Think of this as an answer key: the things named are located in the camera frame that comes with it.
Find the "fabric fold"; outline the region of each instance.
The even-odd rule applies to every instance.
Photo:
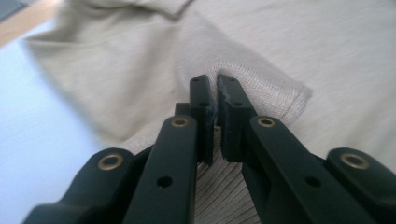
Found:
[[[311,90],[200,14],[175,20],[188,3],[68,1],[55,29],[28,44],[108,147],[136,154],[153,145],[175,103],[189,101],[190,79],[202,74],[214,95],[217,74],[237,78],[260,115],[293,123]],[[215,163],[198,168],[195,221],[258,222],[241,165],[222,159],[216,134]]]

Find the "wooden edge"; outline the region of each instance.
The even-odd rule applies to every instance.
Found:
[[[49,20],[61,0],[39,0],[0,22],[0,47]]]

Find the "black plastic part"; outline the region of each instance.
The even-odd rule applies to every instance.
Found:
[[[257,113],[241,84],[233,77],[218,75],[218,98],[221,153],[229,162],[242,162],[243,128]]]
[[[149,149],[134,157],[119,148],[96,153],[78,172],[59,202],[39,205],[24,223],[120,223],[148,154]],[[100,169],[100,160],[108,155],[118,157],[103,160],[105,166],[111,167],[108,165],[117,161],[121,164],[109,170]]]
[[[396,223],[396,175],[352,148],[330,151],[325,167],[380,223]]]
[[[197,124],[174,116],[161,128],[128,212],[126,223],[192,223]]]
[[[270,182],[270,188],[262,188],[270,189],[264,197],[253,188],[260,185],[257,180],[244,172],[262,223],[376,223],[279,120],[253,117],[247,143],[255,155],[247,165],[265,171],[262,176]]]
[[[189,103],[176,103],[175,115],[190,115],[190,104]]]
[[[198,161],[211,165],[217,106],[206,75],[190,80],[190,114],[198,124]]]

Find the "hole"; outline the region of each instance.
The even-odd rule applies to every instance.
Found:
[[[166,189],[169,186],[171,186],[173,183],[172,178],[169,176],[163,176],[158,178],[157,180],[157,186],[160,187],[160,189]]]
[[[266,128],[271,128],[271,127],[274,127],[274,125],[275,125],[275,122],[271,119],[259,119],[258,123],[261,126],[266,127]]]
[[[353,153],[342,154],[341,161],[343,161],[346,165],[356,169],[365,170],[370,167],[370,162],[368,162],[362,156]]]
[[[104,165],[114,165],[114,164],[117,163],[117,161],[119,161],[118,158],[116,158],[116,157],[110,157],[110,158],[106,158],[106,159],[103,161],[103,164],[104,164]]]
[[[174,119],[172,120],[172,125],[175,127],[184,127],[188,124],[186,119]]]
[[[118,153],[112,153],[104,156],[98,162],[98,167],[101,170],[109,171],[119,167],[123,162],[123,157]]]
[[[356,165],[362,165],[363,161],[361,161],[360,159],[356,158],[356,157],[347,157],[346,158],[350,163],[354,163]]]
[[[317,178],[313,177],[313,176],[309,176],[305,179],[305,182],[314,188],[319,188],[321,186],[320,180],[318,180]]]

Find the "brass grommet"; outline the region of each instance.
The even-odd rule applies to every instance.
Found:
[[[257,122],[261,126],[266,127],[266,128],[271,128],[271,127],[275,126],[275,122],[271,119],[259,119],[259,120],[257,120]]]
[[[189,121],[187,119],[178,118],[178,119],[173,119],[172,120],[172,125],[174,127],[181,128],[181,127],[184,127],[184,126],[186,126],[188,124],[189,124]]]
[[[116,161],[111,162],[111,163],[106,162],[106,160],[112,159],[112,158],[115,158]],[[120,154],[112,153],[107,156],[104,156],[101,160],[99,160],[98,167],[101,170],[109,171],[109,170],[113,170],[113,169],[116,169],[117,167],[119,167],[122,164],[122,162],[123,162],[123,157]]]
[[[365,170],[370,167],[370,162],[368,162],[362,156],[353,153],[342,154],[341,161],[346,165],[353,167],[355,169]]]

